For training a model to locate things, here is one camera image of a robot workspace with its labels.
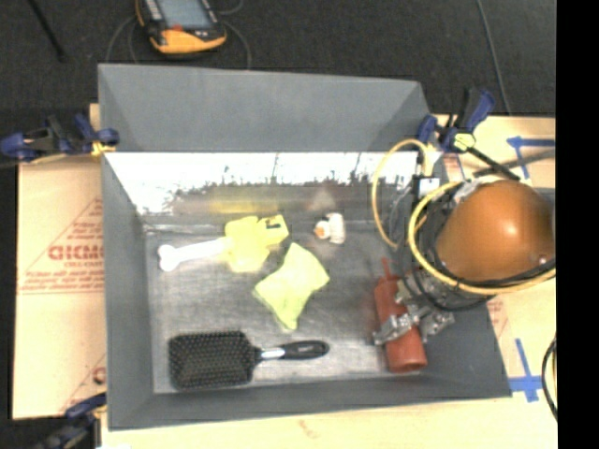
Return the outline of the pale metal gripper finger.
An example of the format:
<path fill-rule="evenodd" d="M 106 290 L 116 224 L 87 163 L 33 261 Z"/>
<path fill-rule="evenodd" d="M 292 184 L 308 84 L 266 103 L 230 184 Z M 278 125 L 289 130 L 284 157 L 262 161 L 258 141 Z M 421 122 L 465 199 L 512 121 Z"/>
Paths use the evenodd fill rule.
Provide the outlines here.
<path fill-rule="evenodd" d="M 382 346 L 390 341 L 401 338 L 404 334 L 405 329 L 402 327 L 381 327 L 372 333 L 373 343 L 377 346 Z"/>
<path fill-rule="evenodd" d="M 392 314 L 383 324 L 385 333 L 406 333 L 417 325 L 417 317 L 409 312 L 402 315 Z"/>

